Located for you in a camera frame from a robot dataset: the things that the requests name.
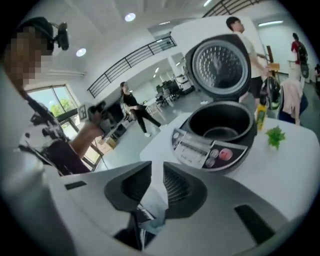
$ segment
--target balcony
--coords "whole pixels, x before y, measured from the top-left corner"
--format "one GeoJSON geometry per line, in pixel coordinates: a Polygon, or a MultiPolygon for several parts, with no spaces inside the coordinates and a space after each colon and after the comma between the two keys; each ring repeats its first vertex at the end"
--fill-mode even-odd
{"type": "Polygon", "coordinates": [[[145,59],[177,46],[171,36],[151,42],[125,56],[104,72],[87,90],[95,98],[124,72],[145,59]]]}
{"type": "Polygon", "coordinates": [[[265,0],[221,0],[212,7],[204,16],[232,15],[246,7],[259,4],[265,0]]]}

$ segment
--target ceiling light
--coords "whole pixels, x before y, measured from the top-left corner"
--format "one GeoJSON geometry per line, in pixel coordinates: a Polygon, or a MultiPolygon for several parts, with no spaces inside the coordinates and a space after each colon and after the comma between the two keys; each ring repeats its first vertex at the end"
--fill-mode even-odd
{"type": "Polygon", "coordinates": [[[86,48],[81,48],[76,51],[75,55],[77,55],[78,57],[82,57],[83,55],[86,54],[86,52],[87,52],[86,48]]]}
{"type": "Polygon", "coordinates": [[[207,0],[205,3],[204,3],[204,7],[206,7],[212,0],[207,0]]]}
{"type": "Polygon", "coordinates": [[[265,23],[260,23],[258,26],[259,27],[264,27],[264,26],[268,26],[268,25],[273,25],[273,24],[280,24],[284,22],[283,20],[275,20],[275,21],[269,21],[269,22],[265,22],[265,23]]]}
{"type": "Polygon", "coordinates": [[[124,19],[126,22],[132,22],[136,18],[136,15],[134,13],[128,13],[124,19]]]}
{"type": "Polygon", "coordinates": [[[168,24],[168,23],[170,23],[170,21],[162,22],[162,23],[160,23],[159,25],[166,25],[166,24],[168,24]]]}

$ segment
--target inner pot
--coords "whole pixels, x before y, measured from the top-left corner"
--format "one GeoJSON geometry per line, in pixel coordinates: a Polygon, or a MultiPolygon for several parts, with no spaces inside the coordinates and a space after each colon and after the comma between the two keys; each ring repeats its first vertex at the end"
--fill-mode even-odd
{"type": "Polygon", "coordinates": [[[207,104],[188,119],[188,126],[193,133],[223,142],[241,138],[252,125],[253,117],[249,110],[233,101],[207,104]]]}

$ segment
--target trees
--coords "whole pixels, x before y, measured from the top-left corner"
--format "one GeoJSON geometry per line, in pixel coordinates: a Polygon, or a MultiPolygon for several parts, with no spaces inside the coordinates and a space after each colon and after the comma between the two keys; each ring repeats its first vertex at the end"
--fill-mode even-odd
{"type": "MultiPolygon", "coordinates": [[[[60,99],[60,103],[66,112],[76,108],[76,106],[73,104],[71,99],[66,99],[66,98],[60,99]]],[[[58,103],[52,105],[50,108],[50,111],[53,113],[55,117],[64,113],[64,111],[61,109],[58,103]]]]}

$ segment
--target yellow bottle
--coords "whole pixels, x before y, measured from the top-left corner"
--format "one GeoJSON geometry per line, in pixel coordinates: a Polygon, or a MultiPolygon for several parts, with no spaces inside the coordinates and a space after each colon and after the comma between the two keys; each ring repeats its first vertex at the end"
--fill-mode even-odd
{"type": "Polygon", "coordinates": [[[260,103],[256,109],[256,126],[259,131],[261,131],[265,124],[265,119],[267,117],[267,99],[266,95],[260,95],[260,103]]]}

